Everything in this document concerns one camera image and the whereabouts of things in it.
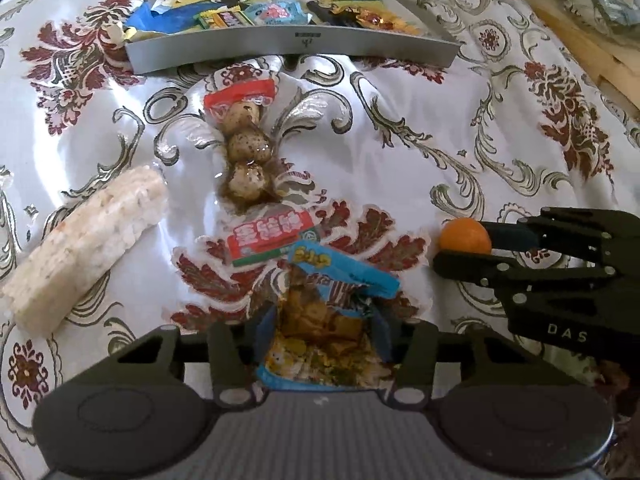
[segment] red label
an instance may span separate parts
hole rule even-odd
[[[300,231],[313,226],[308,211],[289,211],[239,225],[226,239],[226,244],[231,259],[237,260],[290,245],[298,240]]]

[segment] printed label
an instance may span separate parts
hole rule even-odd
[[[320,239],[308,211],[290,211],[239,225],[226,244],[233,266],[239,267],[283,256],[300,239]]]

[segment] red snack wrapper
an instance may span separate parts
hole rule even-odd
[[[273,102],[275,95],[276,86],[273,79],[253,79],[205,95],[204,107],[210,111],[214,120],[220,122],[235,103],[251,102],[258,106],[268,106]]]
[[[309,211],[290,210],[235,227],[226,244],[232,265],[240,267],[287,254],[300,239],[320,238]]]

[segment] snack box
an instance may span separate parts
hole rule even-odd
[[[316,9],[316,18],[308,25],[221,26],[204,30],[194,19],[211,9],[237,12],[238,6],[243,10],[256,1],[263,0],[147,0],[124,23],[123,38],[133,72],[148,73],[207,60],[289,54],[392,57],[446,68],[460,49],[460,44],[435,17],[411,0],[311,0],[309,8]],[[325,5],[330,6],[330,10],[325,12]],[[335,23],[346,23],[344,20],[332,20],[334,12],[341,10],[348,18],[360,5],[366,8],[365,14],[376,7],[381,14],[391,12],[410,24],[412,30],[418,28],[421,34],[357,24],[341,26]],[[178,22],[182,20],[181,24],[173,28],[145,28],[145,23],[170,23],[170,14],[166,12],[174,14]],[[324,12],[329,21],[318,20],[319,12]],[[188,20],[193,20],[193,27],[185,26],[190,24]],[[371,23],[376,23],[375,16],[369,20]]]

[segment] quail egg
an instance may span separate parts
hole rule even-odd
[[[269,188],[269,175],[258,164],[238,162],[228,181],[229,195],[234,200],[254,202]]]
[[[250,124],[260,122],[260,107],[251,101],[240,101],[233,103],[220,124],[218,129],[225,135],[231,136],[236,130]]]
[[[228,140],[226,154],[232,164],[249,160],[265,164],[271,158],[271,142],[256,127],[242,128]]]

